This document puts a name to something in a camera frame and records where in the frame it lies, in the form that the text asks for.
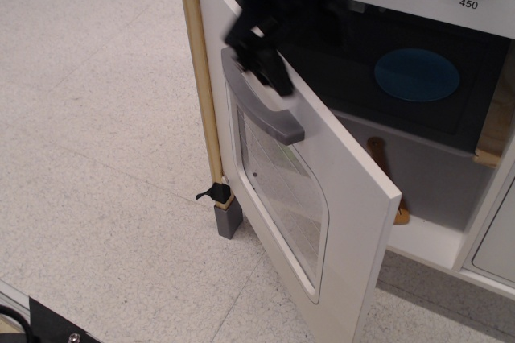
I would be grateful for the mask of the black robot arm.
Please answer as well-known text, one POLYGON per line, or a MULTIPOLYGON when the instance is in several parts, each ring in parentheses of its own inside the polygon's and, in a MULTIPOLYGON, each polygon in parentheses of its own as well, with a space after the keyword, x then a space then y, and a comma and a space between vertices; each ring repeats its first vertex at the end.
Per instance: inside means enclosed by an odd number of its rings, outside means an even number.
POLYGON ((286 97, 292 94, 293 84, 278 46, 311 28, 331 42, 343 43, 348 14, 348 0, 242 0, 241 13, 225 43, 235 51, 244 71, 286 97))

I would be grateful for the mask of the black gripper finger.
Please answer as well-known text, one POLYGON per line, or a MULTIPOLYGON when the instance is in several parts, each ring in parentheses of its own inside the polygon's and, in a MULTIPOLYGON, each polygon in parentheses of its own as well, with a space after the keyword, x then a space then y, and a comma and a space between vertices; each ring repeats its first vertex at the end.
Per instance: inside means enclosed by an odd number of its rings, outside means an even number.
POLYGON ((334 48, 347 50, 350 39, 348 1, 322 0, 318 11, 321 38, 334 48))
POLYGON ((287 97, 293 93, 294 86, 282 58, 276 51, 257 52, 257 73, 279 96, 287 97))

